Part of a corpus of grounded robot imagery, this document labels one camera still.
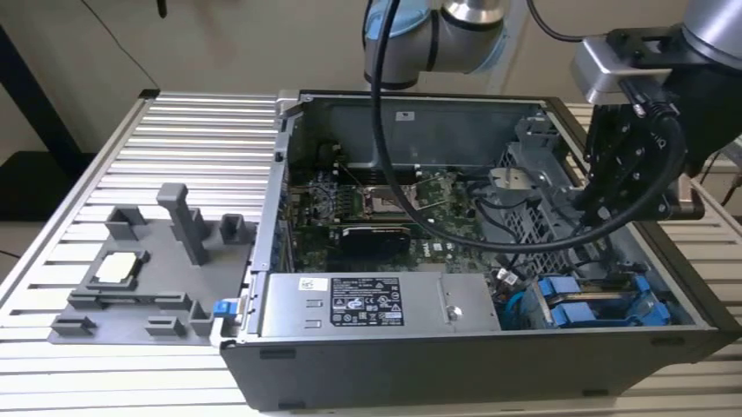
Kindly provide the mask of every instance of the blue latch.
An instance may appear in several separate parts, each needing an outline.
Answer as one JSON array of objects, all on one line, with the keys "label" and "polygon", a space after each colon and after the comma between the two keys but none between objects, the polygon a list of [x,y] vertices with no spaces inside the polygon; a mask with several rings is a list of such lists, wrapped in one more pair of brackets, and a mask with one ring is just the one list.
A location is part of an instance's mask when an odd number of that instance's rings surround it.
[{"label": "blue latch", "polygon": [[552,319],[557,328],[587,326],[599,322],[585,302],[565,303],[552,308]]},{"label": "blue latch", "polygon": [[543,297],[556,294],[580,293],[577,280],[571,275],[547,276],[537,282]]},{"label": "blue latch", "polygon": [[236,301],[226,301],[221,300],[213,303],[213,316],[214,317],[224,317],[224,318],[234,318],[236,317]]},{"label": "blue latch", "polygon": [[640,293],[628,309],[628,319],[637,321],[641,326],[665,326],[671,321],[669,311],[651,292],[647,278],[636,275],[633,282]]}]

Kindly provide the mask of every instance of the gray post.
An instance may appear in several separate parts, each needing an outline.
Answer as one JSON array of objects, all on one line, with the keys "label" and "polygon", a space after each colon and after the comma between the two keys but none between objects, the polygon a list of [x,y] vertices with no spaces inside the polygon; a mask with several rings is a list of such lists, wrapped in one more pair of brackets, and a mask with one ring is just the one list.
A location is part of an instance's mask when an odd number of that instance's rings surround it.
[{"label": "gray post", "polygon": [[189,263],[202,265],[208,261],[208,252],[200,241],[200,232],[189,214],[185,195],[188,189],[184,184],[165,183],[157,193],[157,204],[170,213],[172,232],[181,241]]}]

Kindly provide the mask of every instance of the motherboard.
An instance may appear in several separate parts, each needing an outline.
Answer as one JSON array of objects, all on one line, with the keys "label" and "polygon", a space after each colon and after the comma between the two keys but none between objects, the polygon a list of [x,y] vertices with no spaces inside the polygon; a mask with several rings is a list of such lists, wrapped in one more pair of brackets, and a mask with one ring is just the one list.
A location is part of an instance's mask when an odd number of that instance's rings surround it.
[{"label": "motherboard", "polygon": [[[349,169],[340,172],[352,180]],[[449,232],[481,239],[457,174],[418,169],[414,177],[414,183],[401,186],[414,209]],[[290,202],[296,272],[484,273],[499,266],[492,254],[424,233],[385,185],[341,184],[332,173],[320,172],[290,188]]]}]

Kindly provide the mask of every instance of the wall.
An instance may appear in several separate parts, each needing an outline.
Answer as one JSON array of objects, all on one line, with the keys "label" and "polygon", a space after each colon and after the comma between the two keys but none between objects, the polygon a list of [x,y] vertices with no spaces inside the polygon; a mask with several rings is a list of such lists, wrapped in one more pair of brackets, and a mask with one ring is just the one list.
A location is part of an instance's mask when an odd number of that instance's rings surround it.
[{"label": "wall", "polygon": [[[162,89],[274,93],[364,85],[364,0],[169,0],[164,20],[154,0],[87,3]],[[0,24],[73,137],[95,150],[150,82],[77,0],[0,0]],[[485,83],[485,76],[433,75],[418,88],[476,92]],[[31,139],[11,140],[33,147]]]},{"label": "wall", "polygon": [[[560,33],[585,35],[609,29],[667,26],[683,19],[687,0],[537,0],[543,20]],[[556,96],[584,101],[571,78],[576,46],[551,39],[528,16],[503,94]]]},{"label": "wall", "polygon": [[2,87],[0,87],[0,132],[0,164],[18,150],[45,149]]}]

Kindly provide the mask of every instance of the white wall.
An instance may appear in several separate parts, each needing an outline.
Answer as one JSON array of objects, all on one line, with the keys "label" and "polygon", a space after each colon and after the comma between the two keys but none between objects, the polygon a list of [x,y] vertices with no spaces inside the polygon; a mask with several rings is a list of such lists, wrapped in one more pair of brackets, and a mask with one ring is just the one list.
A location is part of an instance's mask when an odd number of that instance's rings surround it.
[{"label": "white wall", "polygon": [[[154,0],[87,3],[162,89],[274,93],[364,85],[365,0],[169,0],[164,20]],[[95,150],[152,84],[77,0],[0,0],[0,24],[73,137]],[[477,92],[485,83],[485,76],[433,75],[418,87]]]}]

